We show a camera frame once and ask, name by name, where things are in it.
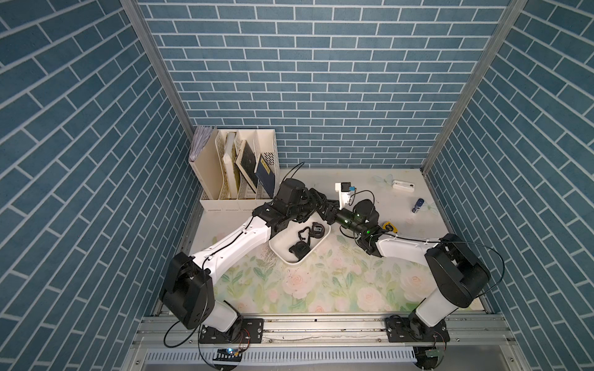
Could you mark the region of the yellow tape measure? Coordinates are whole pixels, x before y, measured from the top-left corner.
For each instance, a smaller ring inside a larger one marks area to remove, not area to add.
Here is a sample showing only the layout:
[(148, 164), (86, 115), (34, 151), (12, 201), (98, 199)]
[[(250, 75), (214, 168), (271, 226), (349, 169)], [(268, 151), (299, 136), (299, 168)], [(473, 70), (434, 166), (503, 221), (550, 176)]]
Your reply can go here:
[(382, 228), (388, 232), (393, 232), (393, 233), (398, 232), (398, 229), (391, 222), (383, 223)]

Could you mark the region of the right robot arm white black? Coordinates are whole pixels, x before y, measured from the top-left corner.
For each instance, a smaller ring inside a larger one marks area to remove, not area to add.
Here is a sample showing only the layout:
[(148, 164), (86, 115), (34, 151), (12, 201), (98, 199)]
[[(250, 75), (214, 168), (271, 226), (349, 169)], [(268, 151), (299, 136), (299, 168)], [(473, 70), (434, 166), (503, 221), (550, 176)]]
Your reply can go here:
[(401, 237), (378, 223), (379, 214), (369, 199), (353, 210), (328, 201), (317, 213), (324, 221), (352, 232), (357, 246), (369, 255), (397, 258), (430, 270), (436, 288), (409, 316), (410, 327), (417, 333), (436, 327), (457, 309), (469, 307), (490, 281), (488, 269), (467, 242), (451, 233), (437, 241)]

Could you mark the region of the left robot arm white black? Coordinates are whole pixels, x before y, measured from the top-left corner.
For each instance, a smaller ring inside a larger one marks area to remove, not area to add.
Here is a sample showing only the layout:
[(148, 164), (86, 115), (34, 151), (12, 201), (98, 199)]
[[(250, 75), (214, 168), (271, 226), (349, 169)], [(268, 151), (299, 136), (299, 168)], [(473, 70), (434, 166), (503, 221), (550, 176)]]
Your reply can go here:
[(219, 332), (235, 331), (243, 316), (232, 305), (216, 300), (215, 284), (241, 258), (276, 237), (290, 222), (309, 219), (323, 205), (317, 199), (284, 203), (274, 199), (218, 243), (190, 256), (181, 252), (168, 266), (161, 302), (186, 329), (208, 326)]

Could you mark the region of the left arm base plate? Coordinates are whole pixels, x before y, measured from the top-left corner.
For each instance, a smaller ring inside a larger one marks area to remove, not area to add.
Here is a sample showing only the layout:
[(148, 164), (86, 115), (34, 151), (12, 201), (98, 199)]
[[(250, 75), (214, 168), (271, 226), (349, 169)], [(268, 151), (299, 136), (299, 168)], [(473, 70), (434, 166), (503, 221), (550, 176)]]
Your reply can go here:
[(204, 326), (200, 332), (201, 344), (260, 344), (264, 332), (263, 318), (239, 318), (227, 332)]

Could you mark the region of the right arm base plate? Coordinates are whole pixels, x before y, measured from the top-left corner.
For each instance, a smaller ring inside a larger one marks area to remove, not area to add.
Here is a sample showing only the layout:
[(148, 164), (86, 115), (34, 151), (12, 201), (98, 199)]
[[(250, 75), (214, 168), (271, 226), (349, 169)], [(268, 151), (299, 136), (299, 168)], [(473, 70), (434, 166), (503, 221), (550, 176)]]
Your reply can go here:
[(450, 341), (450, 334), (444, 320), (434, 327), (428, 327), (415, 313), (411, 313), (409, 317), (391, 315), (385, 318), (385, 329), (390, 343), (448, 343)]

